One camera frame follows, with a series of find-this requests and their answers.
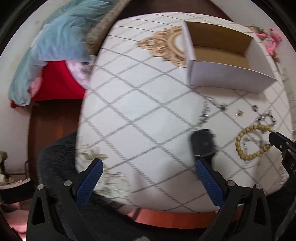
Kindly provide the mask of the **small gold earrings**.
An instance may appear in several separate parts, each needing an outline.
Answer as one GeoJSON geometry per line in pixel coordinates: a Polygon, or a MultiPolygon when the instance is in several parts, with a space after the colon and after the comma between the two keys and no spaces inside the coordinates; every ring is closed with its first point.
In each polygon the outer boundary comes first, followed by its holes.
{"type": "Polygon", "coordinates": [[[243,116],[243,114],[244,114],[243,111],[238,110],[237,113],[236,113],[236,116],[237,116],[237,117],[241,117],[241,116],[243,116]]]}

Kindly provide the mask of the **black smart watch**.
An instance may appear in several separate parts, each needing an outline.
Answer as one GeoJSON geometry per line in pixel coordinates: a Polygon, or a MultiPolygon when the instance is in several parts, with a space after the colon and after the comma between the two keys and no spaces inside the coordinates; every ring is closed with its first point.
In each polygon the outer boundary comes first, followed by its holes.
{"type": "Polygon", "coordinates": [[[195,160],[211,159],[216,154],[214,134],[208,129],[195,131],[190,136],[191,149],[195,160]]]}

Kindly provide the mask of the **dark fuzzy stool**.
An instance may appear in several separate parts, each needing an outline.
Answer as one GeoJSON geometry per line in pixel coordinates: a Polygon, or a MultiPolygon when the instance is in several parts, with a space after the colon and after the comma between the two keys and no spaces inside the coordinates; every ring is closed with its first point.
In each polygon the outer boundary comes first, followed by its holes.
{"type": "Polygon", "coordinates": [[[49,191],[78,176],[75,168],[77,133],[73,132],[46,146],[38,157],[39,183],[49,191]]]}

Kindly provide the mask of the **pink panther plush toy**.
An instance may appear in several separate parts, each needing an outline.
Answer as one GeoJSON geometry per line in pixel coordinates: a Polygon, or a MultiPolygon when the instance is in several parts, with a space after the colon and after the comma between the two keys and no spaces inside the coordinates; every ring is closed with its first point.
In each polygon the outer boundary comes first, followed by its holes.
{"type": "Polygon", "coordinates": [[[269,28],[265,30],[263,28],[257,26],[247,26],[250,30],[252,30],[260,40],[267,50],[268,54],[272,58],[277,57],[276,48],[282,42],[282,37],[280,34],[274,30],[273,28],[269,28]]]}

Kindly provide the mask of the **white cardboard box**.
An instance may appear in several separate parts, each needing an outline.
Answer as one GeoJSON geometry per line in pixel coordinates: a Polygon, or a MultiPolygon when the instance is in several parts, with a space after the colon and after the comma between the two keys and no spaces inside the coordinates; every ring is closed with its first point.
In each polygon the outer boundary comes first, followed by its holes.
{"type": "Polygon", "coordinates": [[[255,37],[219,25],[184,22],[190,86],[262,93],[276,83],[275,65],[255,37]]]}

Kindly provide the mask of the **white patterned tablecloth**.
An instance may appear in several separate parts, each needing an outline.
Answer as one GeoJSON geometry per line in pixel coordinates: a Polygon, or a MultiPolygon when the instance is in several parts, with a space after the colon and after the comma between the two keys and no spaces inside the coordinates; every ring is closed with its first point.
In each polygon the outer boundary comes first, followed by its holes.
{"type": "Polygon", "coordinates": [[[103,160],[95,192],[111,201],[159,211],[214,211],[196,176],[191,150],[190,136],[202,128],[214,134],[218,151],[213,168],[225,179],[247,187],[258,183],[266,194],[288,180],[276,148],[244,161],[235,145],[239,132],[255,124],[262,113],[269,114],[262,124],[292,137],[287,94],[275,63],[277,81],[260,94],[191,88],[185,68],[151,56],[148,50],[157,42],[154,34],[163,37],[185,21],[237,30],[264,47],[249,28],[207,15],[148,14],[113,25],[84,97],[75,160],[78,172],[95,158],[103,160]],[[236,116],[238,110],[243,116],[236,116]]]}

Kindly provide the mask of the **red bed sheet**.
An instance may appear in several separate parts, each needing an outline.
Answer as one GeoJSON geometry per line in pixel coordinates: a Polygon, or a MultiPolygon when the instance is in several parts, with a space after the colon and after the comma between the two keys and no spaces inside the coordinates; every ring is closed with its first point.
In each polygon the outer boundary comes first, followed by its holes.
{"type": "Polygon", "coordinates": [[[15,90],[11,107],[32,102],[59,99],[83,99],[88,89],[92,67],[78,61],[51,61],[43,67],[32,83],[23,82],[25,92],[15,90]]]}

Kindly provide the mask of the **teal blue duvet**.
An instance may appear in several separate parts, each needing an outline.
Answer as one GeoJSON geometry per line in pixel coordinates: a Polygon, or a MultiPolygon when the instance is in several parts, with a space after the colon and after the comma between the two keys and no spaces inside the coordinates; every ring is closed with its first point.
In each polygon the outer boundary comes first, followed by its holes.
{"type": "Polygon", "coordinates": [[[9,99],[19,106],[28,105],[31,85],[48,62],[89,62],[87,34],[116,4],[117,1],[75,0],[55,10],[21,59],[9,99]]]}

